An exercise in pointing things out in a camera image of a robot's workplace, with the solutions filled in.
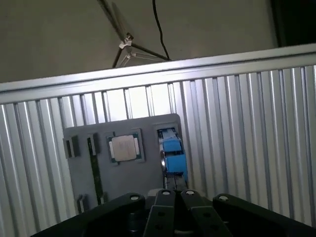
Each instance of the beige wall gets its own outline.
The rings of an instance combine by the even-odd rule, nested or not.
[[[116,3],[135,43],[163,54],[152,1]],[[268,0],[157,0],[157,11],[172,59],[276,46]],[[118,43],[96,0],[0,1],[0,82],[105,69]]]

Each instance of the corrugated metal panel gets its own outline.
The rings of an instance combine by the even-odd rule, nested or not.
[[[301,67],[316,58],[289,57],[229,62],[235,71],[201,65],[181,79],[169,71],[114,89],[96,79],[100,87],[61,85],[62,95],[55,85],[15,100],[15,90],[0,94],[0,236],[29,236],[75,215],[63,128],[169,113],[181,118],[192,188],[316,226],[316,66]]]

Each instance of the tripod leg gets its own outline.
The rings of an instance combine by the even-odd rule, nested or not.
[[[136,49],[139,49],[139,50],[141,50],[141,51],[144,51],[144,52],[146,52],[146,53],[149,53],[149,54],[151,54],[151,55],[153,55],[153,56],[156,56],[157,58],[161,58],[161,59],[163,59],[163,60],[170,61],[170,59],[168,59],[167,57],[165,57],[165,56],[163,56],[163,55],[161,55],[161,54],[155,53],[155,52],[153,52],[153,51],[151,51],[151,50],[149,50],[149,49],[146,49],[146,48],[144,48],[144,47],[142,47],[142,46],[140,46],[140,45],[137,45],[137,44],[135,44],[135,43],[132,43],[132,47],[134,47],[134,48],[136,48]]]
[[[118,48],[118,52],[117,52],[117,55],[115,56],[114,62],[112,64],[112,68],[115,68],[117,66],[118,61],[119,61],[119,57],[122,54],[122,51],[123,51],[123,49]]]

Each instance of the blue component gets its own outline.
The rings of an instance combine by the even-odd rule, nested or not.
[[[164,152],[181,151],[181,143],[179,139],[170,139],[162,142]]]
[[[165,152],[165,165],[168,172],[183,172],[184,178],[188,181],[186,155],[181,146],[181,139],[177,136],[174,128],[161,130],[163,151]]]
[[[177,137],[176,132],[170,128],[162,131],[163,150],[164,152],[178,152],[181,151],[181,140]]]
[[[186,155],[177,155],[165,157],[168,172],[183,172],[184,179],[188,181]]]

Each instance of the black cable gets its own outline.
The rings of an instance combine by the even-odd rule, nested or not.
[[[156,20],[156,23],[157,23],[157,26],[158,26],[158,29],[159,29],[159,33],[160,33],[161,46],[163,47],[163,50],[164,50],[167,58],[170,60],[170,57],[169,57],[168,51],[166,49],[166,46],[164,46],[164,43],[163,43],[162,29],[161,29],[161,26],[160,26],[160,23],[159,23],[159,20],[158,20],[157,9],[156,9],[156,0],[153,0],[153,10],[154,10],[155,20]]]

